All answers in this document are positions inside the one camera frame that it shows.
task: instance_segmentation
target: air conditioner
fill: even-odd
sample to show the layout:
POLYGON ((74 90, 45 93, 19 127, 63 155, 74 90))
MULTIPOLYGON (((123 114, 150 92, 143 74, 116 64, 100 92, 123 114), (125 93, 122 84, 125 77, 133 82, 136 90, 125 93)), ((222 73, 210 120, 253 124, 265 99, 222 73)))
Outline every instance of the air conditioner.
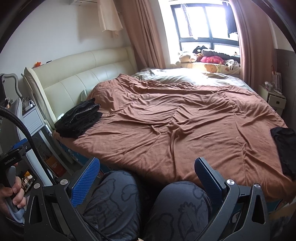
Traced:
POLYGON ((70 0, 70 5, 78 5, 78 6, 93 6, 98 3, 97 0, 70 0))

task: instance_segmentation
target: drawer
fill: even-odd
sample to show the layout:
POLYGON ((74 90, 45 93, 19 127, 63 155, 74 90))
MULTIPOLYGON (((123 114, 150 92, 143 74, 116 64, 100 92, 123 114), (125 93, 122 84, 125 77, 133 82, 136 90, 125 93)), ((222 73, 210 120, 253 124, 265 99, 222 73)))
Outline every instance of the drawer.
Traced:
POLYGON ((23 116, 23 122, 31 135, 34 135, 43 126, 36 109, 23 116))
POLYGON ((269 100, 268 100, 268 104, 273 107, 285 109, 286 99, 270 95, 269 100))

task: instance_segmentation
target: black pants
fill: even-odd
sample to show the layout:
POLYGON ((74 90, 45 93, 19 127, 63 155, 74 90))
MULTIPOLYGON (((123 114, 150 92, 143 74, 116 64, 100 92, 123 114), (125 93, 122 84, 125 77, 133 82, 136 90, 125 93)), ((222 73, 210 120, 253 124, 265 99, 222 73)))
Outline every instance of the black pants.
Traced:
POLYGON ((128 172, 106 173, 84 216, 116 241, 194 241, 208 224, 210 200, 194 183, 175 182, 157 197, 152 193, 128 172))

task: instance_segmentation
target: pink plush toy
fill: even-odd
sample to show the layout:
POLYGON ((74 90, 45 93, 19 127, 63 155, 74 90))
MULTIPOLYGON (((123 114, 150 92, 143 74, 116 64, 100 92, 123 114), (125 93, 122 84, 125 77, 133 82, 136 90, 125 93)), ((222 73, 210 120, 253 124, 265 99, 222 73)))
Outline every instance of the pink plush toy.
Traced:
POLYGON ((211 57, 203 57, 200 60, 202 63, 208 63, 208 64, 223 64, 224 60, 219 56, 211 56, 211 57))

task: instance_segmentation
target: brown blanket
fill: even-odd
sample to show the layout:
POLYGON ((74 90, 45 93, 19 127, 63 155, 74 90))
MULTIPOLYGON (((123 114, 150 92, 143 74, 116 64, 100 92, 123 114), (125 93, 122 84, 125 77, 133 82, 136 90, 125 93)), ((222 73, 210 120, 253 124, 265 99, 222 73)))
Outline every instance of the brown blanket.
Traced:
POLYGON ((189 180, 201 186, 194 161, 239 185, 262 185, 268 201, 291 200, 295 183, 282 173, 270 129, 284 121, 256 93, 240 87, 187 82, 140 82, 120 75, 99 83, 102 119, 78 139, 56 138, 86 157, 163 185, 189 180))

